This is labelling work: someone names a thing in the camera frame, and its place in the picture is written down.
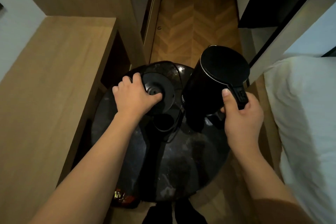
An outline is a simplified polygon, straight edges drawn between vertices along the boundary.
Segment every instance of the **fingernail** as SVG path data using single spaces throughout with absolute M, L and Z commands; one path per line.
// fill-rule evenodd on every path
M 222 90 L 222 94 L 223 94 L 223 97 L 228 96 L 228 95 L 230 94 L 229 89 L 223 89 L 223 90 Z

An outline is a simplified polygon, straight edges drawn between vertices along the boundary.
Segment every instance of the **wooden countertop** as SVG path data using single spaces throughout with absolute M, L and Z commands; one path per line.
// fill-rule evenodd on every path
M 0 83 L 0 223 L 27 223 L 80 138 L 115 18 L 46 17 Z

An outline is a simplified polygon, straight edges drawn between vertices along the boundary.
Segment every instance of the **parquet floor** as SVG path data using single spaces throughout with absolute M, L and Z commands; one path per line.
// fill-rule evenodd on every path
M 150 61 L 194 67 L 211 44 L 241 53 L 237 27 L 235 0 L 162 0 Z
M 237 25 L 234 0 L 162 0 L 150 61 L 170 60 L 194 67 L 211 44 L 241 53 Z M 215 179 L 190 198 L 208 224 L 246 223 L 244 216 L 251 215 L 242 196 L 247 192 L 238 185 L 233 163 L 230 156 Z M 134 210 L 114 209 L 105 223 L 141 224 L 152 205 L 141 202 Z

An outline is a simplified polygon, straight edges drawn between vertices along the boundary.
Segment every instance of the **bed frame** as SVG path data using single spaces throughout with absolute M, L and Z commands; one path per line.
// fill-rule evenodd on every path
M 282 146 L 278 133 L 278 127 L 275 124 L 271 106 L 268 101 L 264 75 L 261 75 L 255 82 L 253 82 L 246 91 L 253 93 L 257 97 L 264 111 L 264 123 L 261 127 L 259 135 L 260 151 L 266 161 L 275 170 L 275 173 L 281 180 L 283 180 L 279 167 Z M 254 210 L 254 204 L 244 181 L 241 167 L 234 157 L 230 160 L 230 164 L 237 176 L 236 197 L 243 214 L 245 215 L 247 223 L 259 224 L 260 221 Z

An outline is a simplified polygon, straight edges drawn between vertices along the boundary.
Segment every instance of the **black pants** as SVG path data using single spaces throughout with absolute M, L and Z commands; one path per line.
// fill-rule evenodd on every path
M 160 202 L 149 208 L 142 224 L 172 224 L 172 206 L 170 202 Z M 178 224 L 207 224 L 205 218 L 197 212 L 190 201 L 180 199 L 175 203 L 175 219 Z

